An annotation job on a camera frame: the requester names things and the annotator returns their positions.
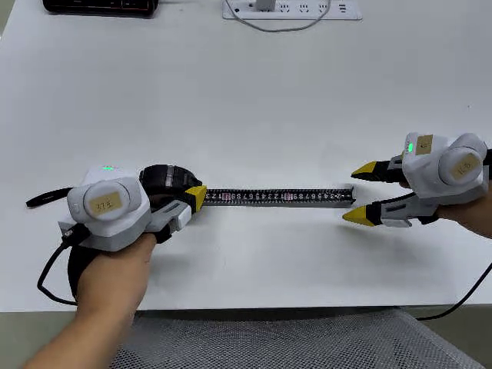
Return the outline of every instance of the white power cord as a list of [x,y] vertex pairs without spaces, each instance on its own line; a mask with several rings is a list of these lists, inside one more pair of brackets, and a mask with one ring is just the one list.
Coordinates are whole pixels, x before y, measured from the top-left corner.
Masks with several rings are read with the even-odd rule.
[[238,17],[238,15],[236,14],[236,12],[232,8],[231,3],[229,2],[229,0],[225,0],[225,3],[229,7],[229,10],[231,11],[231,14],[232,14],[232,16],[234,17],[234,19],[236,21],[242,23],[243,25],[247,25],[248,27],[257,29],[258,31],[267,32],[267,33],[280,33],[280,32],[303,31],[303,30],[308,29],[308,28],[312,27],[313,25],[317,24],[321,19],[323,19],[323,17],[326,14],[328,14],[328,12],[330,11],[330,8],[331,8],[331,0],[327,0],[326,10],[323,12],[323,14],[321,14],[318,18],[316,18],[315,20],[313,20],[311,23],[308,23],[307,25],[302,25],[301,27],[270,29],[270,28],[260,27],[259,25],[254,25],[253,23],[250,23],[248,21],[245,21],[243,18]]

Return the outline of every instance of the gray floor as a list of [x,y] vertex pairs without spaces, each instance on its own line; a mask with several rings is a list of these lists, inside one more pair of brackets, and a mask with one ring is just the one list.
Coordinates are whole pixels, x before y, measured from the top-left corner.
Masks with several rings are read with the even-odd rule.
[[[13,3],[14,0],[0,0],[0,34]],[[442,307],[409,309],[414,316],[435,314],[442,310]],[[72,317],[73,313],[0,314],[0,367],[19,367]],[[492,342],[492,306],[463,307],[449,317],[427,322],[427,326],[483,366],[492,368],[492,353],[489,349]]]

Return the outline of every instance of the power strip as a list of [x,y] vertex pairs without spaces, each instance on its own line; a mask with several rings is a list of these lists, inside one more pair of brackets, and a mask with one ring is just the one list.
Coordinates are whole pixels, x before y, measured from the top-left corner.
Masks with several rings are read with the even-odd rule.
[[[260,11],[254,0],[229,0],[236,15],[242,19],[317,19],[326,10],[326,0],[277,0],[274,11]],[[222,17],[234,19],[226,2],[222,3]],[[332,0],[330,11],[323,19],[358,21],[362,13],[355,0]]]

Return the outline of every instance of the human hand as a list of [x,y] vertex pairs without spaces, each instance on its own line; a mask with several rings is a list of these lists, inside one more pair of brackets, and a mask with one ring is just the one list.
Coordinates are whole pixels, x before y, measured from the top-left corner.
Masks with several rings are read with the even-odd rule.
[[133,317],[147,289],[155,244],[153,234],[143,234],[121,251],[98,255],[78,281],[78,314],[107,311]]
[[[402,187],[410,188],[407,183]],[[456,221],[469,231],[492,238],[492,182],[488,193],[475,201],[459,205],[441,205],[437,209],[439,218]]]

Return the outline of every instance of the measuring tape blade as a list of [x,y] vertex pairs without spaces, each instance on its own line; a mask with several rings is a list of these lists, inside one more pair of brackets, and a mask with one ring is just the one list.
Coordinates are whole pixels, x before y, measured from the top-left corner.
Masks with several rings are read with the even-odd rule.
[[209,188],[204,200],[204,205],[349,208],[354,201],[353,188],[261,190]]

